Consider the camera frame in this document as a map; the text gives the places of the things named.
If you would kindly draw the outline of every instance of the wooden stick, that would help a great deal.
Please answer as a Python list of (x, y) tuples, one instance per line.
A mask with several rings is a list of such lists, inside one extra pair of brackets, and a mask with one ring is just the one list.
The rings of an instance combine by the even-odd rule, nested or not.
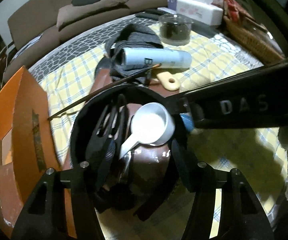
[(85, 102), (85, 101), (90, 100), (92, 97), (96, 96), (97, 94), (99, 94), (99, 93), (101, 93), (101, 92), (103, 92), (103, 91), (105, 91), (105, 90), (107, 90), (107, 89), (109, 89), (109, 88), (112, 88), (112, 87), (117, 86), (117, 85), (119, 85), (119, 84), (122, 84), (122, 83), (124, 83), (124, 82), (129, 82), (129, 81), (131, 81), (131, 80), (134, 80), (135, 78), (140, 77), (140, 76), (141, 76), (142, 74), (144, 74), (145, 72), (147, 72), (147, 71), (149, 71), (149, 70), (152, 70), (152, 69), (154, 69), (154, 68), (160, 67), (160, 66), (161, 66), (161, 64), (157, 64), (157, 65), (154, 65), (153, 67), (151, 67), (151, 68), (149, 68), (149, 69), (143, 69), (143, 70), (140, 70), (140, 71), (134, 73), (134, 74), (131, 75), (131, 76), (124, 77), (124, 78), (122, 78), (122, 79), (116, 80), (116, 81), (114, 81), (113, 83), (110, 83), (110, 84), (108, 84), (108, 85), (106, 85), (106, 86), (104, 86), (104, 87), (102, 87), (102, 88), (94, 91), (93, 93), (91, 93), (91, 94), (89, 94), (89, 95), (87, 95), (87, 96), (85, 96), (85, 97), (77, 100), (76, 102), (70, 104), (69, 106), (63, 108), (62, 110), (58, 111), (58, 112), (55, 113), (54, 115), (50, 116), (50, 117), (48, 118), (48, 120), (51, 121), (54, 117), (56, 117), (56, 116), (58, 116), (58, 115), (60, 115), (60, 114), (62, 114), (62, 113), (64, 113), (64, 112), (66, 112), (67, 110), (69, 110), (69, 109), (71, 109), (71, 108), (73, 108), (73, 107), (75, 107), (75, 106), (77, 106), (77, 105), (79, 105), (79, 104), (81, 104), (81, 103), (83, 103), (83, 102)]

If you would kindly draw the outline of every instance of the cardboard box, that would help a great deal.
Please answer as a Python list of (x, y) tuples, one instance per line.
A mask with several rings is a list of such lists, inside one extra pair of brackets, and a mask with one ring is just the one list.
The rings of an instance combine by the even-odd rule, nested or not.
[(25, 67), (0, 92), (0, 228), (8, 236), (5, 223), (14, 227), (41, 175), (60, 170), (48, 109), (46, 92)]

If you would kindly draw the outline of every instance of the wicker basket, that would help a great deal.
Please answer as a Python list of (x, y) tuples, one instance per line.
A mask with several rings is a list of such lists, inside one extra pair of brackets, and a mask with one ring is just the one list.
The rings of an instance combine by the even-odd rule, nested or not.
[(282, 55), (249, 30), (246, 30), (237, 23), (233, 23), (227, 16), (223, 18), (226, 22), (227, 30), (233, 38), (252, 52), (263, 64), (274, 64), (284, 59)]

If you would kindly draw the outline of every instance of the beige handle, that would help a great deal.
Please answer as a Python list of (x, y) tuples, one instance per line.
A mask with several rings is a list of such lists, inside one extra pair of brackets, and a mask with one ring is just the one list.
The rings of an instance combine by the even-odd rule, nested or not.
[(154, 73), (166, 90), (176, 91), (180, 88), (180, 82), (168, 71), (165, 71), (164, 69), (155, 69)]

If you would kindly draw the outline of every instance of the brown sofa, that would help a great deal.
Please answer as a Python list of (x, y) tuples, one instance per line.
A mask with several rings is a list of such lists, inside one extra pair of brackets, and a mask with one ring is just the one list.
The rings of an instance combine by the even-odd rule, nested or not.
[(36, 43), (11, 61), (5, 71), (4, 82), (7, 82), (22, 65), (30, 68), (60, 44), (91, 28), (145, 9), (167, 6), (167, 0), (129, 0), (123, 5), (79, 20), (58, 31), (58, 11), (71, 1), (29, 0), (9, 18), (8, 25), (17, 50), (43, 34)]

